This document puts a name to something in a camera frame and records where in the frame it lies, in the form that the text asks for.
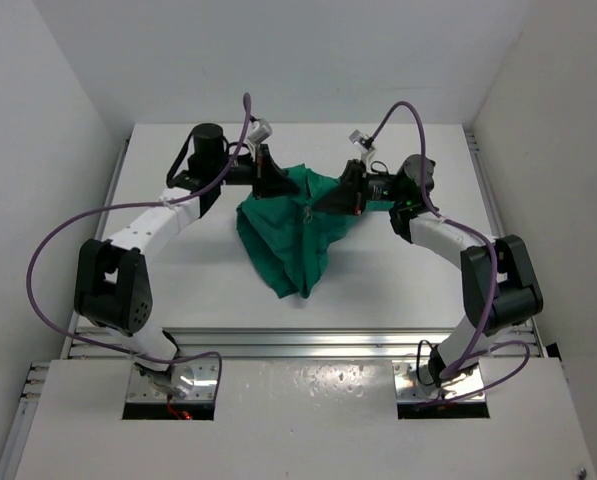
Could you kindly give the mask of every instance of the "cloth fold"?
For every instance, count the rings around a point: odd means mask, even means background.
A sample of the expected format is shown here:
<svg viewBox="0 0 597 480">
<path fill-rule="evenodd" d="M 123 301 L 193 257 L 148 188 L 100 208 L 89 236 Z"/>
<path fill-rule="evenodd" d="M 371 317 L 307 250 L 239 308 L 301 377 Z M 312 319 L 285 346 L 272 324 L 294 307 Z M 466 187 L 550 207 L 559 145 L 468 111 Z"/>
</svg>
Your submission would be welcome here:
<svg viewBox="0 0 597 480">
<path fill-rule="evenodd" d="M 251 195 L 236 212 L 236 229 L 264 282 L 283 298 L 307 298 L 327 268 L 327 249 L 342 239 L 358 217 L 316 212 L 312 206 L 338 185 L 304 165 L 289 168 L 300 193 L 255 200 Z M 369 202 L 367 210 L 388 210 L 390 203 Z"/>
</svg>

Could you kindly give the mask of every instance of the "metal frame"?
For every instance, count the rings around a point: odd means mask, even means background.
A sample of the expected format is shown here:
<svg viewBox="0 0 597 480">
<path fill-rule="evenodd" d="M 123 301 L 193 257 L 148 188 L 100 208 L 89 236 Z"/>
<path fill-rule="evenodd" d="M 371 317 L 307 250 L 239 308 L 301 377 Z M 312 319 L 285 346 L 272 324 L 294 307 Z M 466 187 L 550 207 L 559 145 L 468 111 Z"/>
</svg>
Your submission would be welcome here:
<svg viewBox="0 0 597 480">
<path fill-rule="evenodd" d="M 48 371 L 48 362 L 32 363 L 29 368 L 18 410 L 0 456 L 0 480 L 14 480 L 16 477 Z"/>
<path fill-rule="evenodd" d="M 413 358 L 418 343 L 442 342 L 450 329 L 166 329 L 184 355 L 217 350 L 225 358 Z M 96 327 L 78 328 L 79 335 L 116 344 L 109 334 Z M 500 341 L 522 340 L 530 345 L 532 356 L 541 356 L 530 325 L 514 327 Z M 524 348 L 510 346 L 496 356 L 522 356 Z M 429 349 L 422 350 L 424 357 Z M 126 358 L 126 355 L 74 340 L 68 358 Z"/>
</svg>

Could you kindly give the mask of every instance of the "cable tie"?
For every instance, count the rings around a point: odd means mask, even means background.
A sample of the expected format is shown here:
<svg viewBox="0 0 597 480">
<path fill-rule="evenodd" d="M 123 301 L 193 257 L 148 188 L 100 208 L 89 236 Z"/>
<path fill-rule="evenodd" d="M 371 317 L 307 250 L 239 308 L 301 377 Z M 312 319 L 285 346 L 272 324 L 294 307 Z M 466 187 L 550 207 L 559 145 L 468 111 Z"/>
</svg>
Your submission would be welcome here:
<svg viewBox="0 0 597 480">
<path fill-rule="evenodd" d="M 162 203 L 163 207 L 167 207 L 169 210 L 174 210 L 176 208 L 176 205 L 173 205 L 170 199 L 168 199 L 167 197 L 162 197 L 160 199 L 160 203 Z"/>
<path fill-rule="evenodd" d="M 440 230 L 443 227 L 443 224 L 449 220 L 448 217 L 444 216 L 444 215 L 440 215 L 439 217 L 437 217 L 437 222 L 436 225 L 433 227 L 434 230 Z"/>
</svg>

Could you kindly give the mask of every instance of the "white panel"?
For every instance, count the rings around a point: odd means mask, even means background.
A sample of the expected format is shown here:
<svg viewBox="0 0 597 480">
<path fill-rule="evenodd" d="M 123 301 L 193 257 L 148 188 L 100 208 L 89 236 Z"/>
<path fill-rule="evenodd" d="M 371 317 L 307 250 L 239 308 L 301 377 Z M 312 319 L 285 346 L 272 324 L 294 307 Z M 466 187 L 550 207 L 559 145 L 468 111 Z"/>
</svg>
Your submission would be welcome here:
<svg viewBox="0 0 597 480">
<path fill-rule="evenodd" d="M 96 107 L 128 133 L 235 121 L 244 90 L 275 122 L 377 121 L 406 98 L 427 121 L 470 123 L 531 0 L 35 3 Z"/>
<path fill-rule="evenodd" d="M 523 236 L 597 467 L 597 0 L 540 0 L 476 122 L 506 228 Z"/>
<path fill-rule="evenodd" d="M 29 364 L 55 358 L 62 342 L 29 307 L 27 263 L 50 229 L 102 203 L 119 146 L 33 4 L 0 0 L 0 451 Z M 39 263 L 39 300 L 62 325 L 77 246 L 95 222 L 57 239 Z"/>
<path fill-rule="evenodd" d="M 269 145 L 282 167 L 305 163 L 339 176 L 357 156 L 348 140 L 375 125 L 274 125 Z M 138 125 L 114 203 L 159 194 L 189 125 Z M 229 125 L 227 137 L 240 126 Z M 447 215 L 490 233 L 462 128 L 429 125 L 428 154 L 438 162 L 434 202 Z M 417 130 L 388 125 L 376 141 L 377 159 L 396 170 L 419 151 Z M 225 187 L 208 214 L 149 262 L 152 321 L 163 327 L 380 328 L 453 327 L 464 314 L 460 272 L 430 251 L 393 233 L 387 212 L 370 213 L 331 245 L 329 266 L 311 297 L 278 300 L 251 265 L 236 232 L 236 207 L 251 188 Z M 105 236 L 137 211 L 113 212 Z"/>
<path fill-rule="evenodd" d="M 517 362 L 484 360 L 486 382 Z M 597 478 L 556 360 L 471 420 L 398 420 L 390 362 L 227 361 L 215 421 L 123 421 L 129 368 L 53 362 L 17 480 Z"/>
</svg>

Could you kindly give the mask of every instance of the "metal mounting plate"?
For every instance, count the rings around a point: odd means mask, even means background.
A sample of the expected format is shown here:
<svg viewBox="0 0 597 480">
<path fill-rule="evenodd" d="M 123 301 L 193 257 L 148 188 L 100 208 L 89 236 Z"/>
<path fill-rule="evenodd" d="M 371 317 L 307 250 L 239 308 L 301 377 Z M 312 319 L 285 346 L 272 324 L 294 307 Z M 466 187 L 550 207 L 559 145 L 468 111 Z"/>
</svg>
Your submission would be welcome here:
<svg viewBox="0 0 597 480">
<path fill-rule="evenodd" d="M 485 418 L 489 417 L 485 393 L 458 400 L 455 403 L 425 405 L 438 399 L 451 400 L 483 387 L 480 368 L 462 373 L 458 377 L 445 382 L 440 388 L 435 385 L 426 386 L 418 381 L 416 362 L 402 360 L 393 362 L 394 387 L 398 418 Z M 421 367 L 423 381 L 428 374 Z"/>
<path fill-rule="evenodd" d="M 174 369 L 174 386 L 178 395 L 171 403 L 210 404 L 213 403 L 218 380 L 218 360 L 201 358 L 185 363 Z M 154 404 L 167 402 L 167 395 L 156 389 L 146 376 L 141 376 L 137 368 L 131 369 L 127 396 L 129 404 Z"/>
</svg>

